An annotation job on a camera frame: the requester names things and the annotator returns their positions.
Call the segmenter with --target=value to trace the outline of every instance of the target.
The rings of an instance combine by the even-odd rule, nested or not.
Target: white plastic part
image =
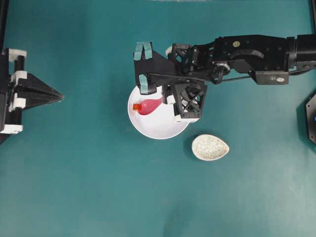
[[[277,78],[276,81],[277,81],[277,82],[284,82],[285,79],[284,79],[284,78]]]
[[[218,137],[203,134],[193,140],[192,151],[197,158],[212,161],[226,155],[229,152],[229,146]]]
[[[174,99],[174,96],[173,95],[169,95],[167,97],[167,104],[173,105],[174,103],[176,103],[176,100]]]
[[[18,134],[23,131],[23,125],[15,125],[15,124],[5,124],[4,130],[0,133],[4,134]]]
[[[174,117],[174,120],[175,120],[176,122],[196,122],[196,121],[199,120],[199,118],[181,118],[180,115],[176,115],[176,116]]]
[[[133,126],[143,135],[153,139],[168,139],[183,132],[189,122],[175,122],[173,105],[161,104],[149,115],[140,115],[133,110],[133,104],[146,99],[161,98],[161,87],[152,95],[141,95],[139,88],[135,87],[127,102],[128,116]]]
[[[9,48],[9,62],[14,62],[18,56],[23,56],[26,58],[26,51],[20,49]]]
[[[15,81],[15,86],[17,86],[19,79],[27,79],[28,78],[28,72],[27,71],[16,71],[11,76],[11,82]]]
[[[170,54],[172,52],[172,46],[170,46],[167,50],[166,50],[166,56],[168,56],[168,54]]]
[[[24,109],[26,106],[26,99],[25,98],[18,98],[18,94],[14,93],[13,102],[10,103],[9,112],[15,110],[15,108]]]

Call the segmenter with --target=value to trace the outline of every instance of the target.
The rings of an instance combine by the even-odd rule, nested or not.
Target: orange bottle cap
[[[133,110],[142,110],[142,104],[133,104]]]

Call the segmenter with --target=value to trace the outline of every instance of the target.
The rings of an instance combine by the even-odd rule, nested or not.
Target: black cable
[[[241,80],[241,79],[248,79],[248,78],[251,78],[251,77],[250,76],[245,76],[245,77],[239,77],[239,78],[229,78],[229,79],[222,80],[222,82],[233,81],[233,80]]]
[[[191,77],[184,77],[184,76],[172,76],[172,75],[164,75],[164,74],[157,74],[157,73],[148,73],[149,75],[153,75],[153,76],[157,76],[157,77],[169,77],[169,78],[178,78],[178,79],[188,79],[188,80],[199,80],[199,81],[209,81],[209,80],[205,80],[205,79],[200,79],[200,78],[191,78]],[[229,78],[229,79],[225,79],[222,80],[222,82],[224,81],[233,81],[233,80],[241,80],[241,79],[248,79],[251,78],[250,76],[246,76],[246,77],[239,77],[239,78]]]
[[[168,77],[168,78],[177,78],[177,79],[187,79],[187,80],[199,80],[199,81],[208,81],[200,78],[190,78],[184,76],[172,76],[172,75],[164,75],[164,74],[157,74],[157,73],[148,73],[148,75],[157,76],[157,77]]]
[[[288,72],[288,74],[290,76],[298,76],[304,73],[308,73],[310,70],[311,69],[295,70],[295,71]]]

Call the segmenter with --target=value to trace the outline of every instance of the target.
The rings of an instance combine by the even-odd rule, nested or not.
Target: black mechanical claw
[[[26,52],[3,49],[8,0],[0,0],[0,144],[23,130],[22,111],[59,102],[64,96],[33,74],[24,71]],[[9,74],[9,62],[14,73]]]

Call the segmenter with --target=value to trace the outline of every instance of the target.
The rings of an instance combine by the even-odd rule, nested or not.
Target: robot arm
[[[289,76],[316,67],[316,35],[277,38],[262,35],[219,37],[204,45],[174,43],[167,58],[149,42],[137,43],[134,53],[136,85],[143,95],[162,86],[164,103],[174,97],[177,121],[202,117],[207,81],[217,85],[252,78],[258,85],[288,84]],[[231,70],[245,77],[225,79]]]

